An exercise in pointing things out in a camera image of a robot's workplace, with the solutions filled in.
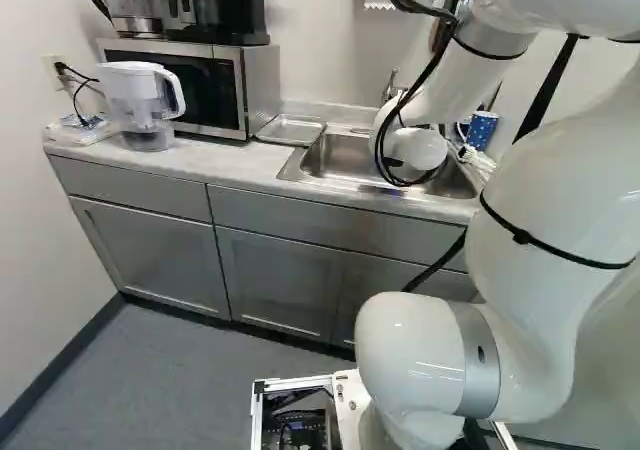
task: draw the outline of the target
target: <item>gray countertop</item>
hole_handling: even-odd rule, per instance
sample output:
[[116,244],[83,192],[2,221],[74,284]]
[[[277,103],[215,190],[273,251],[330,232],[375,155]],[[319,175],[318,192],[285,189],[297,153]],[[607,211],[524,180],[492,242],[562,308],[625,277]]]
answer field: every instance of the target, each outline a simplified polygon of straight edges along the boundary
[[238,144],[176,139],[167,151],[141,153],[124,148],[118,137],[112,137],[88,147],[45,142],[44,150],[49,155],[168,177],[453,224],[466,225],[478,208],[476,200],[411,201],[279,180],[276,175],[294,149],[255,140]]

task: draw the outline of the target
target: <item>sink faucet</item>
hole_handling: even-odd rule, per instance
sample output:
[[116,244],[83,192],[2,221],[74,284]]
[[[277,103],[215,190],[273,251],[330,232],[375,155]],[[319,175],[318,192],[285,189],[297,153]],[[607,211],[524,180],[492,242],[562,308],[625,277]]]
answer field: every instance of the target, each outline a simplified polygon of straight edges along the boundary
[[399,70],[397,68],[394,68],[393,70],[391,70],[391,74],[389,75],[387,86],[382,91],[382,99],[380,100],[380,106],[384,105],[392,98],[395,98],[398,95],[402,95],[402,93],[407,90],[407,87],[396,87],[393,84],[396,80],[396,76],[398,75],[398,71]]

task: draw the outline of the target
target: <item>floor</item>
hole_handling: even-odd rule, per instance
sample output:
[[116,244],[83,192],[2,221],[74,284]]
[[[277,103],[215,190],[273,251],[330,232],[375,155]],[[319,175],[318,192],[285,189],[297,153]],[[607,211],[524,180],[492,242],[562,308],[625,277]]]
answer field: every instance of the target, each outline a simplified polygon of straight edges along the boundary
[[3,450],[244,450],[254,379],[354,365],[128,305]]

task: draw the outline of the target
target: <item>kitchen sink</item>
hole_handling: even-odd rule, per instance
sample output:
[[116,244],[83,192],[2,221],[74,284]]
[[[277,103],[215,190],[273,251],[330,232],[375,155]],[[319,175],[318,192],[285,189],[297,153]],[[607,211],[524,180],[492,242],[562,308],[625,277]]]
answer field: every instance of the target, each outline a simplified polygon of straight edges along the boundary
[[[479,182],[451,153],[435,177],[422,185],[398,188],[387,183],[376,167],[368,146],[368,130],[329,125],[308,148],[296,149],[278,178],[334,189],[396,195],[426,200],[442,197],[469,200],[478,196]],[[394,168],[395,175],[415,179],[416,170]]]

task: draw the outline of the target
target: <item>metal cart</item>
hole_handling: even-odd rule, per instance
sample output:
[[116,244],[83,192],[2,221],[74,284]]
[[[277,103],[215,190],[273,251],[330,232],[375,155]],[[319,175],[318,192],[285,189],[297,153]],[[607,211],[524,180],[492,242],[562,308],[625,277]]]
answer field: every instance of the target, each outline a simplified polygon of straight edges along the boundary
[[[256,380],[251,395],[251,450],[360,450],[358,422],[370,398],[357,369],[316,377]],[[486,423],[492,431],[467,420],[457,448],[518,450],[503,423]]]

